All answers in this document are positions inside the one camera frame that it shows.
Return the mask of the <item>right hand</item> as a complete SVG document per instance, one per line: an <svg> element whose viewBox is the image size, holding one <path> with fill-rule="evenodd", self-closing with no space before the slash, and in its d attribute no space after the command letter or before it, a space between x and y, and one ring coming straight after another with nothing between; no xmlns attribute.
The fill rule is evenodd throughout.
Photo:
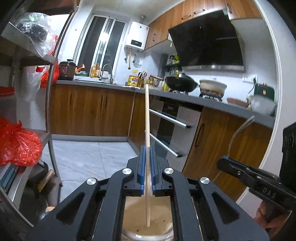
<svg viewBox="0 0 296 241"><path fill-rule="evenodd" d="M256 211L254 220L264 229L269 229L268 235L269 238L274 238L285 225L287 220L289 219L292 211L289 213L281 214L275 217L274 219L268 221L266 218L266 202L262 201Z"/></svg>

